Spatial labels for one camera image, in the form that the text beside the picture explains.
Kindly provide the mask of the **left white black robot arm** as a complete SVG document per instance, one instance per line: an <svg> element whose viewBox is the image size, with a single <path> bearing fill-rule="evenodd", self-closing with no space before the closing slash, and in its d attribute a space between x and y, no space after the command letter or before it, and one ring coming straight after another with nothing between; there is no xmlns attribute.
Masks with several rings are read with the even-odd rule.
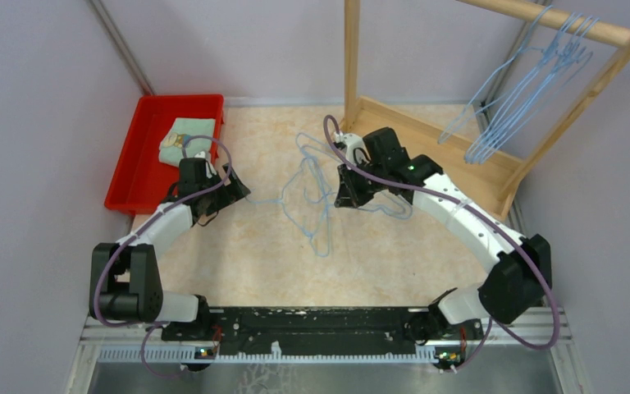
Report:
<svg viewBox="0 0 630 394"><path fill-rule="evenodd" d="M180 323L195 340L213 328L202 295L166 291L158 260L175 240L205 227L222 209L246 198L250 189L229 164L224 176L205 158L180 161L179 180L139 228L118 241L96 245L91 258L89 312L101 323Z"/></svg>

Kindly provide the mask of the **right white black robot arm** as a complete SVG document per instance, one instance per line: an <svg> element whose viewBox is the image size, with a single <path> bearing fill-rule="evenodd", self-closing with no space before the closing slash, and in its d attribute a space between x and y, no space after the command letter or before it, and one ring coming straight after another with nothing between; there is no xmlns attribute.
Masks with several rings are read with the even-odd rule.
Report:
<svg viewBox="0 0 630 394"><path fill-rule="evenodd" d="M551 285L551 248L544 237L527 238L492 219L438 163L425 154L410 157L389 127L364 137L337 131L333 145L345 157L337 168L336 207L359 208L388 190L443 222L484 268L484 282L447 291L431 303L434 335L450 338L475 318L510 324L544 296Z"/></svg>

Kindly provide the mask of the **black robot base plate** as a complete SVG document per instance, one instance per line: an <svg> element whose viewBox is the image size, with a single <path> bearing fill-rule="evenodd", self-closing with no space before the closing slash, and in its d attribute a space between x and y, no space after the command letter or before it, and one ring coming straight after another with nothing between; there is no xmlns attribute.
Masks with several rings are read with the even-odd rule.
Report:
<svg viewBox="0 0 630 394"><path fill-rule="evenodd" d="M433 328L421 307L215 307L206 323L170 323L164 341L207 341L219 355L412 355L435 342L454 347L482 339L482 323Z"/></svg>

